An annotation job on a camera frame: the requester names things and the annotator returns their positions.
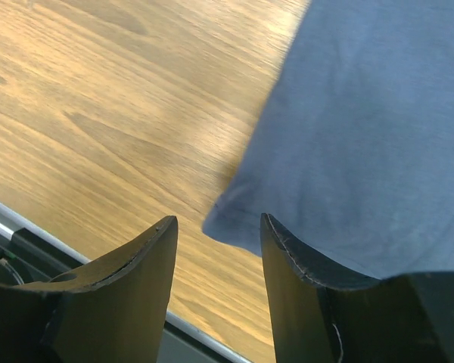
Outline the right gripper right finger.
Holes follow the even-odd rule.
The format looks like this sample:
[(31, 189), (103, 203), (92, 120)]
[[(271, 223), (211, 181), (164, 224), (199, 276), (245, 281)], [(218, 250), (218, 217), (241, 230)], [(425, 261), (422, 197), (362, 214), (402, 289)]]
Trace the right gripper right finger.
[(268, 214), (260, 239), (277, 361), (454, 362), (454, 272), (371, 278)]

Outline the blue tank top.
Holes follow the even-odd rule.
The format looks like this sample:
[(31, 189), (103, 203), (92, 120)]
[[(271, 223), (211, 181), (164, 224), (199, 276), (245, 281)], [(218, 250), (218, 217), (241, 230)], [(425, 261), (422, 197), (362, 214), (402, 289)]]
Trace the blue tank top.
[(454, 271), (454, 1), (313, 1), (206, 236), (268, 213), (373, 278)]

